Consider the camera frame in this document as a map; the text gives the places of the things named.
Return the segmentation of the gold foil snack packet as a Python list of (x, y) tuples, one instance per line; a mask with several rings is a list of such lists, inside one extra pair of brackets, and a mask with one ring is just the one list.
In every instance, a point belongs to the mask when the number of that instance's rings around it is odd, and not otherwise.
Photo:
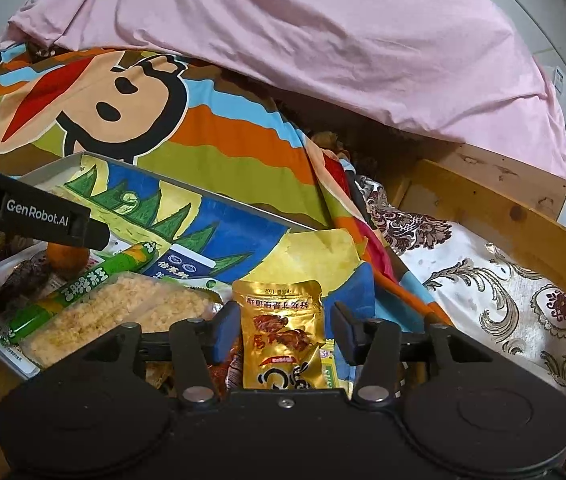
[(324, 389), (322, 288), (317, 281), (233, 283), (240, 305), (246, 389)]

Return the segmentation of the clear cracker packet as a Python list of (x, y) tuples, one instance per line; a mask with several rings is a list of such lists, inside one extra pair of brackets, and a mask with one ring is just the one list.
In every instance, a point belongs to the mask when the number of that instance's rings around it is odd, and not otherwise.
[(170, 278), (120, 273), (55, 315), (19, 348), (38, 367), (47, 368), (121, 324), (138, 323), (144, 333), (160, 333), (188, 318), (210, 320), (221, 308), (214, 292)]

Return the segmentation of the dark jerky clear packet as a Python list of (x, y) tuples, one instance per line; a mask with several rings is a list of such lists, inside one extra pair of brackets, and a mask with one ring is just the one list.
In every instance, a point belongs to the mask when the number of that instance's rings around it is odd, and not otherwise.
[(23, 307), (42, 292), (52, 275), (44, 250), (15, 263), (0, 262), (0, 316)]

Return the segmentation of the orange snack packet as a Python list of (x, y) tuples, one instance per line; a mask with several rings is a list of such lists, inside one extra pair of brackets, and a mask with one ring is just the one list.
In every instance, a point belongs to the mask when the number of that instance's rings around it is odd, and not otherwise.
[(79, 276), (90, 260), (90, 251), (84, 247), (48, 243), (45, 253), (52, 271), (64, 280)]

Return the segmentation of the green sausage stick packet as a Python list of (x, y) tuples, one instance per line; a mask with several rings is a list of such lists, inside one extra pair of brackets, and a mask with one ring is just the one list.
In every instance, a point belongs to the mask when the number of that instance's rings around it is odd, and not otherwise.
[(155, 242), (141, 242), (93, 266), (50, 294), (29, 302), (8, 322), (6, 344), (18, 344), (55, 315), (72, 306), (114, 275), (144, 269), (157, 255)]

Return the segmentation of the blue white milk carton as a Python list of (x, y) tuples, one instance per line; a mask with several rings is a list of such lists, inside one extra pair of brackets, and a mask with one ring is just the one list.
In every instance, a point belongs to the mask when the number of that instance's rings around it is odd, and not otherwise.
[(210, 278), (216, 262), (180, 244), (171, 245), (143, 274), (150, 278), (172, 278), (177, 281)]

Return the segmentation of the yellow purple candy packet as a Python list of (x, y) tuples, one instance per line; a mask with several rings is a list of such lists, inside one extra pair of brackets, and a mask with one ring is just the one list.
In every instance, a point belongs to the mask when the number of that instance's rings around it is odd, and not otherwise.
[(340, 380), (338, 378), (335, 345), (333, 339), (326, 339), (325, 344), (320, 349), (320, 358), (322, 366), (322, 375), (327, 388), (340, 388)]

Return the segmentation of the grey tray with cartoon print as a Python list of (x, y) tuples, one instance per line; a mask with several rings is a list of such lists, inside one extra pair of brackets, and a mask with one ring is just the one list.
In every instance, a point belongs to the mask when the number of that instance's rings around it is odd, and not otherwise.
[[(180, 244), (214, 260), (216, 267), (210, 278), (173, 281), (214, 292), (222, 306), (231, 299), (236, 281), (294, 284), (313, 280), (322, 288), (325, 340), (333, 339), (330, 307), (335, 301), (348, 304), (362, 318), (374, 314), (372, 269), (359, 258), (344, 230), (308, 230), (274, 214), (96, 155), (77, 154), (52, 162), (27, 174), (24, 182), (90, 208), (96, 220), (108, 225), (108, 245), (92, 252), (81, 274), (141, 242), (157, 244), (153, 262), (171, 245)], [(44, 243), (3, 261), (15, 263), (40, 250), (46, 251)], [(146, 268), (131, 273), (144, 275)], [(24, 307), (69, 281), (52, 272), (42, 292)], [(8, 322), (19, 309), (0, 316), (0, 359), (16, 374), (30, 378), (45, 368), (22, 353), (20, 341), (6, 344), (4, 340)]]

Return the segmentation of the floral white mattress cover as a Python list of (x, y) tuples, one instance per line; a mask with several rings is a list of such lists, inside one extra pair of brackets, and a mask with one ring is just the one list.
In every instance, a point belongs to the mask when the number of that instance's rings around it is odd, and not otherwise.
[(383, 185), (354, 179), (368, 216), (456, 328), (538, 375), (566, 396), (566, 292), (455, 222), (390, 205)]

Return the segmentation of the colourful monkey cartoon blanket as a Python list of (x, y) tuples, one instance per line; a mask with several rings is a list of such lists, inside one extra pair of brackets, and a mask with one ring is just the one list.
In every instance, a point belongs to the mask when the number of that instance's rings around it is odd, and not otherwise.
[(368, 225), (335, 155), (286, 120), (243, 76), (176, 55), (92, 49), (35, 58), (0, 52), (0, 172), (20, 176), (90, 152), (296, 221), (326, 235), (285, 237), (225, 281), (315, 280), (333, 292), (356, 266), (420, 315), (440, 315)]

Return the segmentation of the pink bed sheet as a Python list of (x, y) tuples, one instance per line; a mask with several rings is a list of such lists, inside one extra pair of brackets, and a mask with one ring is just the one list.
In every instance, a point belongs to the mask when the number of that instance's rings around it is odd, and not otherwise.
[(566, 180), (552, 82), (491, 0), (26, 0), (0, 38), (178, 52)]

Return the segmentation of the wooden bed frame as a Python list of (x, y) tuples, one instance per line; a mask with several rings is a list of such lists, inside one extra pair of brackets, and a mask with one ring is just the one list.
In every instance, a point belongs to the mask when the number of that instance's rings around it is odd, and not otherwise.
[(566, 290), (566, 180), (489, 151), (425, 141), (405, 164), (394, 203), (451, 220)]

